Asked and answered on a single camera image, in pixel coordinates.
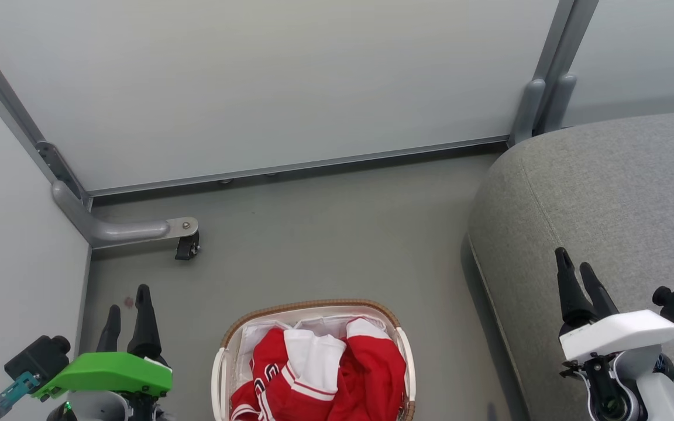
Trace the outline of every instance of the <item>white wall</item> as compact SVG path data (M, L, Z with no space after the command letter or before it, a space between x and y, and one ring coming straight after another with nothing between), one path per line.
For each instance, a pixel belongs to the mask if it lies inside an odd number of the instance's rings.
M0 118L0 392L4 364L40 335L75 344L88 245ZM7 419L42 421L54 404L24 399Z
M558 0L0 0L87 190L507 135Z
M570 71L565 126L674 112L674 1L601 0Z

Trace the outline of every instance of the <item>fabric upholstery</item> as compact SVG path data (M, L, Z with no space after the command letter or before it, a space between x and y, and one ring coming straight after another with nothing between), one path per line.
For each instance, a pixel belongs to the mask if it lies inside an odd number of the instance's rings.
M470 242L534 421L589 420L560 378L554 249L594 272L621 311L674 288L674 114L592 123L513 147L490 169ZM674 362L674 342L663 347Z

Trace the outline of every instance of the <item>green robot part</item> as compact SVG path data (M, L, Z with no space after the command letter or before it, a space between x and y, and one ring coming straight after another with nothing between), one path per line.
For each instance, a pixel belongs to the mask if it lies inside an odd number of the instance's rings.
M131 421L155 419L158 398L173 387L173 371L160 356L160 336L147 285L137 288L135 305L137 318L128 352L117 352L121 310L111 306L96 352L82 354L70 363L67 339L41 336L5 364L15 383L0 394L0 418L26 394L45 402L67 391L105 391L128 403ZM74 419L66 405L56 408L49 420Z

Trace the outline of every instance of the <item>metal bracket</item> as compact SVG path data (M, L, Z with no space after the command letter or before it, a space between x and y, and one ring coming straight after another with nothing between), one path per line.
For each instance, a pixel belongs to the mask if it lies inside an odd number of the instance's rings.
M565 74L558 78L551 93L551 103L542 115L542 132L549 133L563 128L563 118L569 107L570 96L576 87L575 74Z
M82 205L87 207L90 198L85 194L85 189L82 188L82 184L74 176L72 168L69 168L67 161L59 153L56 145L45 140L39 140L35 142L35 150L38 151L38 154L43 158L46 165L49 166L56 179L63 181L69 187L69 190L72 190L72 193L77 196L77 199L82 202Z
M54 202L94 249L192 237L199 230L196 218L162 219L144 223L107 223L91 215L64 181L51 185Z
M29 394L30 390L40 384L40 375L32 375L30 371L25 371L18 376L13 384L0 393L0 418L12 410L12 407L21 400L22 397Z
M514 118L514 126L511 128L511 134L508 135L509 147L532 137L532 129L535 127L535 117L543 93L545 93L545 80L535 79L524 86L522 100L519 102L517 116Z

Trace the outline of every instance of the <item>red clothing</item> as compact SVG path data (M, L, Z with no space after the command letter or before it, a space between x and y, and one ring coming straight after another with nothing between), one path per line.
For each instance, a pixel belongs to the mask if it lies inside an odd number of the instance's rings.
M347 330L342 342L270 330L254 349L254 380L231 397L231 421L395 421L404 358L385 332L363 318Z

